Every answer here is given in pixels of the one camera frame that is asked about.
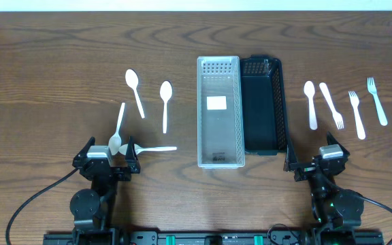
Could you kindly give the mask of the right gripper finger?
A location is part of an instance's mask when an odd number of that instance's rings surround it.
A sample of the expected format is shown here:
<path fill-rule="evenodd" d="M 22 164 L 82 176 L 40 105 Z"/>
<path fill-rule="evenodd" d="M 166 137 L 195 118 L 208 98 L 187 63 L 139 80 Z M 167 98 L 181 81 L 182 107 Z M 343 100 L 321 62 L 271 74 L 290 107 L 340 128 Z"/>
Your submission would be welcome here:
<path fill-rule="evenodd" d="M 285 158 L 285 165 L 294 165 L 297 164 L 297 156 L 295 154 L 294 146 L 291 141 L 291 137 L 287 137 L 287 152 Z"/>
<path fill-rule="evenodd" d="M 341 145 L 341 143 L 339 143 L 339 141 L 332 135 L 332 133 L 330 131 L 327 132 L 326 139 L 327 139 L 328 145 L 338 145 L 340 147 L 340 149 L 342 150 L 343 154 L 348 155 L 347 149 L 345 149 L 345 147 L 343 147 L 343 145 Z"/>

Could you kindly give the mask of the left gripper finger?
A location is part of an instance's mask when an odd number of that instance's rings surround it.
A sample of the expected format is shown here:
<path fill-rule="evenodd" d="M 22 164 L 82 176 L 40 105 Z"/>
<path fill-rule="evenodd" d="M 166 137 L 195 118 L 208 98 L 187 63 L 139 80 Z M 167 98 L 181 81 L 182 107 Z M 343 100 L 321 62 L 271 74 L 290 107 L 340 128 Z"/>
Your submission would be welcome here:
<path fill-rule="evenodd" d="M 90 149 L 91 146 L 94 146 L 94 145 L 95 145 L 95 138 L 91 137 L 87 141 L 86 145 L 81 149 L 81 151 L 74 157 L 74 159 L 81 160 L 81 159 L 87 158 L 88 150 Z"/>
<path fill-rule="evenodd" d="M 138 158 L 135 153 L 135 144 L 133 138 L 130 136 L 129 141 L 127 143 L 127 149 L 125 153 L 125 161 L 129 167 L 137 167 L 138 166 Z"/>

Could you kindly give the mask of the white plastic fork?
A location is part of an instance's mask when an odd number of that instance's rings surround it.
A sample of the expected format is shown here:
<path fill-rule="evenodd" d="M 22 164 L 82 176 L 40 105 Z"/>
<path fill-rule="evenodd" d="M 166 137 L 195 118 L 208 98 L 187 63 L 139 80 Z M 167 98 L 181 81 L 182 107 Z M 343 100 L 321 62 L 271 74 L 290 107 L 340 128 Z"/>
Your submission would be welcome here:
<path fill-rule="evenodd" d="M 376 88 L 375 81 L 374 81 L 373 77 L 367 78 L 367 89 L 368 89 L 369 93 L 371 93 L 374 98 L 374 103 L 376 105 L 376 111 L 377 111 L 377 115 L 378 115 L 378 119 L 379 119 L 380 124 L 382 126 L 387 126 L 388 125 L 387 117 L 385 115 L 382 104 L 381 104 L 380 99 L 378 97 L 377 88 Z"/>
<path fill-rule="evenodd" d="M 361 116 L 359 114 L 359 98 L 356 94 L 355 91 L 349 91 L 348 92 L 350 103 L 353 107 L 353 112 L 354 112 L 354 117 L 355 117 L 355 126 L 357 130 L 357 137 L 360 140 L 364 140 L 366 135 L 365 135 L 365 129 L 363 127 L 363 123 L 361 120 Z"/>
<path fill-rule="evenodd" d="M 338 130 L 343 129 L 344 128 L 344 121 L 343 121 L 342 115 L 341 115 L 341 113 L 339 113 L 336 110 L 327 85 L 324 82 L 321 82 L 319 84 L 319 88 L 320 88 L 320 90 L 321 90 L 321 92 L 322 92 L 322 94 L 323 94 L 323 96 L 329 106 L 329 109 L 331 110 L 333 120 L 336 124 L 337 129 Z"/>

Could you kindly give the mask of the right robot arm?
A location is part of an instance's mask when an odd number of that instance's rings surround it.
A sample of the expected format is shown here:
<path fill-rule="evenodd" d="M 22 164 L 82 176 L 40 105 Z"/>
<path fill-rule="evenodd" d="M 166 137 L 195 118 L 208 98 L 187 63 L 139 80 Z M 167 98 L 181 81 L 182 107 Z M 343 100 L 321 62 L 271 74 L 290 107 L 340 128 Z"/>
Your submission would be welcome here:
<path fill-rule="evenodd" d="M 361 225 L 364 201 L 356 192 L 336 186 L 334 177 L 345 170 L 350 152 L 331 133 L 327 145 L 307 163 L 297 160 L 293 143 L 287 140 L 284 170 L 294 173 L 296 182 L 306 181 L 310 187 L 311 206 L 318 221 L 297 239 L 299 244 L 359 244 L 355 228 Z"/>

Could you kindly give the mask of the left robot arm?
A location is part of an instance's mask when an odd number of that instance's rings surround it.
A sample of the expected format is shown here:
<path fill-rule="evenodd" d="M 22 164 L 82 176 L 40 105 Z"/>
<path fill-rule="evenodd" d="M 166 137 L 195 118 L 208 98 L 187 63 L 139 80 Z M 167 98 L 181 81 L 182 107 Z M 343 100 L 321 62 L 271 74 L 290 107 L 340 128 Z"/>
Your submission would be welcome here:
<path fill-rule="evenodd" d="M 91 188 L 78 191 L 70 201 L 70 211 L 74 216 L 74 244 L 130 243 L 130 235 L 110 223 L 118 182 L 130 181 L 131 175 L 141 170 L 132 139 L 127 146 L 125 161 L 126 167 L 112 167 L 110 148 L 96 145 L 94 137 L 73 158 L 73 167 L 91 181 Z"/>

